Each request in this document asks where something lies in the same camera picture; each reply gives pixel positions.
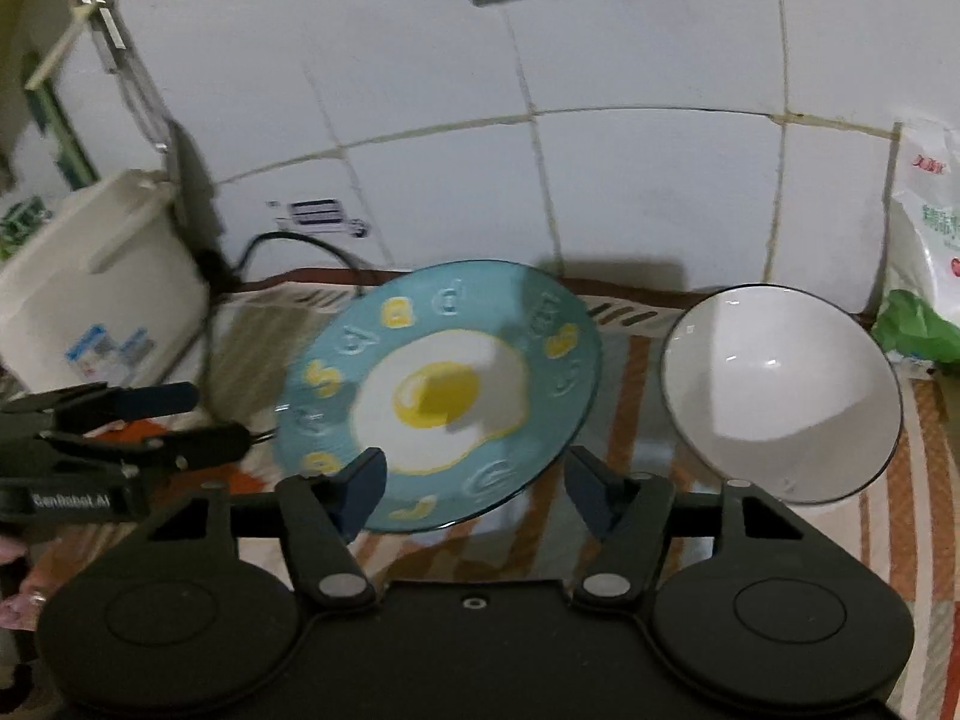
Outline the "person's left hand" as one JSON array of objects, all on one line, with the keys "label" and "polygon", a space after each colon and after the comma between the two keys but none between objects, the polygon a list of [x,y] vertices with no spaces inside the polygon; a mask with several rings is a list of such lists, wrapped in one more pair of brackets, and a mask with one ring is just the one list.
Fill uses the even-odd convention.
[{"label": "person's left hand", "polygon": [[[28,555],[28,545],[19,539],[3,536],[2,566],[10,567]],[[52,598],[55,590],[47,578],[41,577],[34,569],[28,572],[18,583],[13,595],[3,598],[0,605],[2,628],[7,631],[34,632],[44,606]]]}]

